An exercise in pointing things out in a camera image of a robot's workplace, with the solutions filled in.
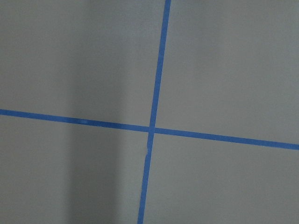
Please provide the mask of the brown paper table cover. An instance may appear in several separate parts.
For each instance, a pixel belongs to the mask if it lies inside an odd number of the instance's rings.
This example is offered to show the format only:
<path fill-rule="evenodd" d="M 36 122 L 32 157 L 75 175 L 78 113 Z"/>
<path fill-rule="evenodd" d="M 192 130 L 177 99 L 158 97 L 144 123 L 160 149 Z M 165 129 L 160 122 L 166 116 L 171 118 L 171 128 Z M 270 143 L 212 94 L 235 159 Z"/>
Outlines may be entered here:
<path fill-rule="evenodd" d="M 3 224 L 296 224 L 296 0 L 3 0 Z"/>

